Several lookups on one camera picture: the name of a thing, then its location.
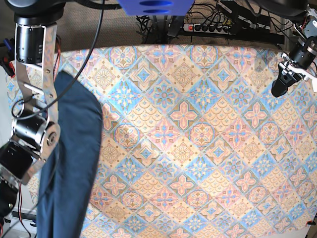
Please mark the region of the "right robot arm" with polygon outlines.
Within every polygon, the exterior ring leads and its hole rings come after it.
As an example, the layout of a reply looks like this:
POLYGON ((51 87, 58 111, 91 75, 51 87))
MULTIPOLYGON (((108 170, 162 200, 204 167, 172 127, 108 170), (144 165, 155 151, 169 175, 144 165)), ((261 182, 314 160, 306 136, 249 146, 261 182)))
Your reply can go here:
POLYGON ((18 186, 48 160, 59 137, 54 54, 63 0, 9 0, 14 11, 14 69, 22 98, 11 138, 0 149, 0 215, 14 208, 18 186))

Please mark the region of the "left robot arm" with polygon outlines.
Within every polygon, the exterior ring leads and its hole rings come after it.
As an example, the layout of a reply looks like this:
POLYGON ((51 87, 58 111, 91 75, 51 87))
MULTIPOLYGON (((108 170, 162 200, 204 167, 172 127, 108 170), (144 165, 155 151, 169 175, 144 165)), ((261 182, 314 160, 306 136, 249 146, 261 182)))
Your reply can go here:
POLYGON ((317 57, 317 11, 308 6, 304 20, 294 24, 294 28, 299 33, 298 41, 289 53, 281 55, 278 78, 272 83, 271 93, 276 98, 301 80, 311 80, 313 91, 317 91, 317 73, 308 71, 317 57))

